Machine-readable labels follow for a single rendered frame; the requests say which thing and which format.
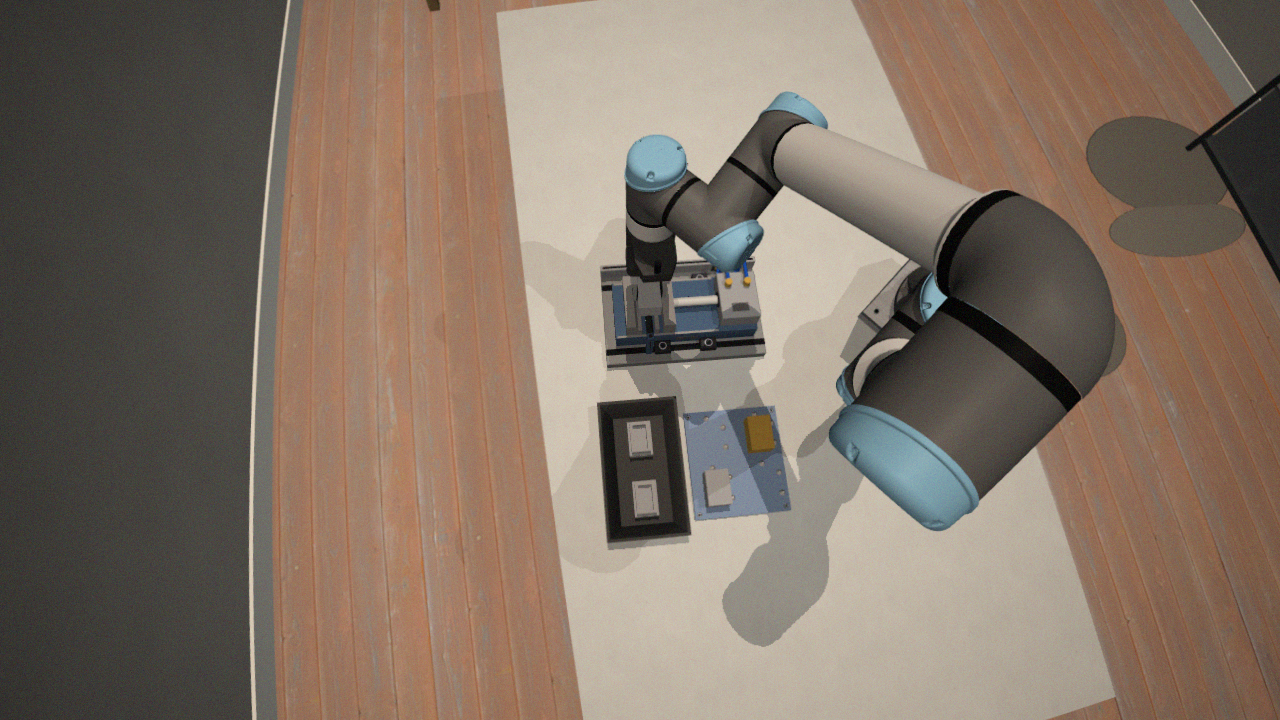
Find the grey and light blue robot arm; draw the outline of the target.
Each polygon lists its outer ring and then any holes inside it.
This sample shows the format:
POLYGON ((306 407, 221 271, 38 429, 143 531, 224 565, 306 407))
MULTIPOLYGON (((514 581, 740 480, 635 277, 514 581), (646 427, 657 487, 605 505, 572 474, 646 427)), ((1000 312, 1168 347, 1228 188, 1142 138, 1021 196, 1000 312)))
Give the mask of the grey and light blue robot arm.
POLYGON ((709 184, 666 135, 631 146, 625 181, 634 222, 721 272, 753 255, 783 184, 920 265, 838 375, 849 406, 829 442, 929 530, 973 512, 1108 365, 1108 283, 1068 222, 837 135, 797 94, 774 97, 709 184))

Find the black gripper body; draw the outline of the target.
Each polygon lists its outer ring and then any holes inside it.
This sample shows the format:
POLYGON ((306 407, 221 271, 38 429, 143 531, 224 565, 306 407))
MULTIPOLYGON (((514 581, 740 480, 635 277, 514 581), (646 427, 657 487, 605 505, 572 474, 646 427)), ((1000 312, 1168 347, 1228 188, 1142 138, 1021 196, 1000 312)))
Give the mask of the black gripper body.
POLYGON ((677 263, 676 234, 666 225, 658 228, 639 225, 628 217, 627 209, 626 224, 627 274, 639 275, 643 283, 671 281, 677 263))

